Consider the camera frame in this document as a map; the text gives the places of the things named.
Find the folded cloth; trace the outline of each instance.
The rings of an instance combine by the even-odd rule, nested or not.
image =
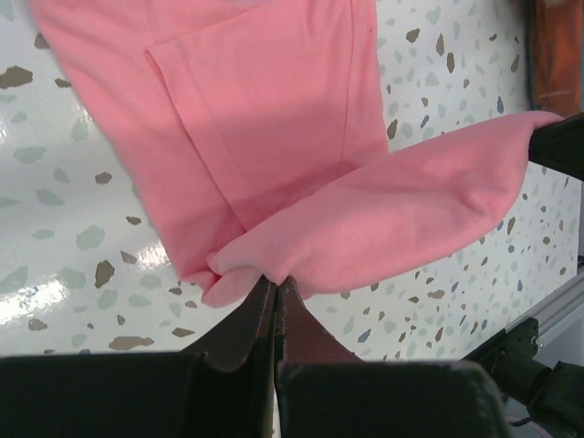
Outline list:
[[[178,275],[389,154],[374,0],[28,0]]]
[[[490,232],[517,198],[534,129],[526,112],[424,141],[323,187],[235,239],[209,265],[207,303],[242,297],[265,274],[304,298],[364,287],[449,256]]]
[[[223,306],[265,274],[366,286],[494,228],[534,112],[390,155],[374,0],[28,0],[177,273]]]

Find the brown object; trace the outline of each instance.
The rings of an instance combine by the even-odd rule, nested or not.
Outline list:
[[[533,96],[563,117],[581,111],[584,0],[533,0],[530,51]]]

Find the black cable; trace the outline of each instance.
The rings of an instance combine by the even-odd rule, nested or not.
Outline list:
[[[528,424],[529,422],[532,422],[533,420],[531,419],[531,417],[526,417],[523,420],[517,420],[516,422],[509,422],[509,425],[511,427],[521,427],[521,426],[525,426],[526,424]]]

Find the wire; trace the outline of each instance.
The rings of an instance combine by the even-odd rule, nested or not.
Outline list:
[[[539,433],[539,436],[541,436],[542,438],[552,438],[552,436],[540,425],[535,424],[534,422],[532,422],[533,420],[531,419],[531,417],[527,417],[524,419],[521,419],[519,417],[514,417],[511,415],[507,415],[507,420],[509,421],[509,424],[512,427],[520,427],[520,426],[513,426],[511,423],[517,423],[517,422],[524,422],[525,420],[528,420],[527,422],[525,422],[524,425],[526,425],[527,427],[530,427],[531,429],[533,429],[534,431],[536,431],[537,433]]]
[[[509,425],[511,427],[521,427],[521,426],[525,426],[529,422],[532,422],[531,417],[526,417],[526,418],[522,418],[521,420],[514,420],[512,422],[509,422]]]

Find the terrazzo table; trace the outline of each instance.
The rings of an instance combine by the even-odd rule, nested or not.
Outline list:
[[[527,108],[519,3],[378,0],[392,151]],[[24,1],[0,0],[0,36],[0,72],[19,67],[0,77],[0,354],[192,343],[235,306],[177,279]],[[579,201],[579,182],[532,164],[480,241],[307,306],[364,359],[460,358],[576,274]]]

